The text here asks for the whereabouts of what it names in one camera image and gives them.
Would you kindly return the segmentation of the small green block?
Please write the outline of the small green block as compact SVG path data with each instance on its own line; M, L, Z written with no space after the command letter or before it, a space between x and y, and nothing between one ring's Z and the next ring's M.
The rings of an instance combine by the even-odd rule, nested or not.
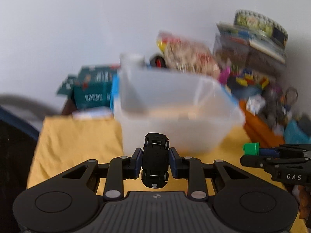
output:
M246 143L243 145L242 150L245 155L259 156L260 144L259 143Z

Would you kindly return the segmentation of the black toy car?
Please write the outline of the black toy car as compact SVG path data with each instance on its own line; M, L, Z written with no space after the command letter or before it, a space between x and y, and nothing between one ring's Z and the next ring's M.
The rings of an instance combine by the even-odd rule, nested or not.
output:
M142 182L148 188L163 188L169 178L169 139L164 134L145 136L142 157Z

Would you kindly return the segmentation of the orange box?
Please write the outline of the orange box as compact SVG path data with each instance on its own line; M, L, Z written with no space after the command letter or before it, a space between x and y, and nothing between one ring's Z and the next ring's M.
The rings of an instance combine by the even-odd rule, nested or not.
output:
M245 114L244 130L253 143L259 143L261 147L270 148L284 144L283 136L278 136L258 116L246 110L246 102L239 101L239 106Z

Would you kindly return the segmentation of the small white carton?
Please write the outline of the small white carton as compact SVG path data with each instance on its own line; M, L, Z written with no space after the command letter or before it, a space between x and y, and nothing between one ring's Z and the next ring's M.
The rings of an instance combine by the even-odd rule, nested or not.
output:
M259 94L251 96L246 102L246 110L257 115L266 105L266 100Z

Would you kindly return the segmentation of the translucent white plastic bin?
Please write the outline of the translucent white plastic bin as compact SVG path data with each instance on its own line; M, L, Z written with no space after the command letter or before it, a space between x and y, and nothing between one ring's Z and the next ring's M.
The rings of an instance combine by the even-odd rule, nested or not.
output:
M245 123L237 101L210 76L149 68L139 54L121 54L120 64L113 112L126 155L148 133L166 135L181 151L208 151Z

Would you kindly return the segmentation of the yellow cloth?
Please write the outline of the yellow cloth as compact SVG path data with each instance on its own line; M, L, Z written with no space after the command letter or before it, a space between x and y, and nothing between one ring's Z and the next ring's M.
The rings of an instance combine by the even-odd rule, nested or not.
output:
M242 146L251 140L242 126L235 126L214 147L197 149L186 144L186 139L198 133L188 128L166 128L162 133L169 138L181 156L199 158L204 163L223 159L240 167ZM113 118L79 120L70 116L47 117L39 135L27 180L33 187L88 159L108 163L123 156L122 129Z

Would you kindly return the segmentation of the clear box of blocks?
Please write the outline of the clear box of blocks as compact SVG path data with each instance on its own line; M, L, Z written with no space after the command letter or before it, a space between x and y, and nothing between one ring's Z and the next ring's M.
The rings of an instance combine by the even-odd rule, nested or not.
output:
M286 63L220 34L215 37L213 54L219 66L229 74L223 80L238 100L261 94L286 69Z

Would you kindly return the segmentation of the dark green printed box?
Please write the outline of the dark green printed box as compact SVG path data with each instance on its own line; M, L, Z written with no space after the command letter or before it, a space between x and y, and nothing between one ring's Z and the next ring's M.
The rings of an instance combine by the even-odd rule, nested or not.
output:
M78 110L110 107L111 90L119 64L81 67L77 75L68 75L56 94L73 101Z

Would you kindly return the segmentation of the bag of snacks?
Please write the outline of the bag of snacks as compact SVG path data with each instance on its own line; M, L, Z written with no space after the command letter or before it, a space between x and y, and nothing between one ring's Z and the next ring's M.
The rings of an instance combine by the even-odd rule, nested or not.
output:
M204 43L168 32L159 32L156 44L163 53L167 68L181 73L219 78L218 63Z

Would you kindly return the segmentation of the round decorated tin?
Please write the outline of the round decorated tin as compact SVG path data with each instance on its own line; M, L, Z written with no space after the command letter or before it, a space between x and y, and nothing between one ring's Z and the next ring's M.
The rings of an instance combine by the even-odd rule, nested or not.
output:
M273 19L251 10L237 10L234 24L246 27L268 37L283 50L288 41L288 32Z

